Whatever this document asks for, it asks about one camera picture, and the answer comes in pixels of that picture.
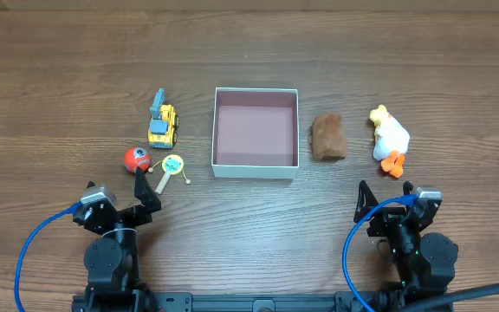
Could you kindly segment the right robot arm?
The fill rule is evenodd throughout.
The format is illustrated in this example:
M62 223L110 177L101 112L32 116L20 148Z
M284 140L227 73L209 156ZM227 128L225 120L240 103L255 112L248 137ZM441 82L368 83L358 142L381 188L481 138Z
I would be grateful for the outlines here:
M422 234L432 224L443 194L434 187L415 188L403 184L405 195L414 195L411 204L384 207L368 220L366 233L388 244L386 260L395 265L399 282L384 282L367 298L376 311L390 311L445 293L455 277L458 246L446 236Z

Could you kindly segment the brown plush toy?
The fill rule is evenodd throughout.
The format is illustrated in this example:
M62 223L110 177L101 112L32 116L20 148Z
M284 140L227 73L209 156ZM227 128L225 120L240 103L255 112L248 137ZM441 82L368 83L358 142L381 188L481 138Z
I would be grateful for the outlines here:
M328 112L316 116L312 122L309 142L315 160L344 159L348 148L341 114Z

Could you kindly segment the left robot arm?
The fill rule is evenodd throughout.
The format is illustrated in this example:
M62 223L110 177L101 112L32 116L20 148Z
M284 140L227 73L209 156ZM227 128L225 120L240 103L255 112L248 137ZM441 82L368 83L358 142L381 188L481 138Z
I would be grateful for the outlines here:
M140 203L115 208L116 197L105 185L90 182L73 213L73 221L98 234L85 250L87 286L74 296L72 312L157 312L159 302L139 276L137 228L161 210L156 192L141 168L135 169L134 197Z

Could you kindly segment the white yellow plush duck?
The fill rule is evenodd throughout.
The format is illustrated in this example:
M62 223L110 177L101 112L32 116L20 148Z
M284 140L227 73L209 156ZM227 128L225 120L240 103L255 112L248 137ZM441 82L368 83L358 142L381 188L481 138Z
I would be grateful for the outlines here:
M373 109L369 119L375 127L373 158L380 162L384 173L399 179L404 174L405 156L411 135L384 105Z

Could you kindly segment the yellow wooden rattle drum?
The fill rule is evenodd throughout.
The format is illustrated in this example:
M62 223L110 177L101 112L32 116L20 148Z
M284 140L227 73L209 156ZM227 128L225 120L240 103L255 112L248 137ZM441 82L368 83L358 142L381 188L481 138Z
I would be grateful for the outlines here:
M163 192L166 185L168 184L168 181L172 176L182 174L185 183L187 185L191 183L191 180L188 179L185 174L184 170L185 162L179 155L170 154L164 157L162 160L158 161L153 166L150 166L147 171L149 173L154 173L158 165L161 165L161 168L163 170L163 176L155 188L155 192L157 194L161 194Z

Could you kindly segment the red ball toy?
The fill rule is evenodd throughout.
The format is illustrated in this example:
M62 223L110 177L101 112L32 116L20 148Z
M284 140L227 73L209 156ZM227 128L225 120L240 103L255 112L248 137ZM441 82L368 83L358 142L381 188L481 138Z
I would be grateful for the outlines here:
M124 165L129 172L136 173L137 168L145 172L151 166L151 157L145 148L132 147L125 152Z

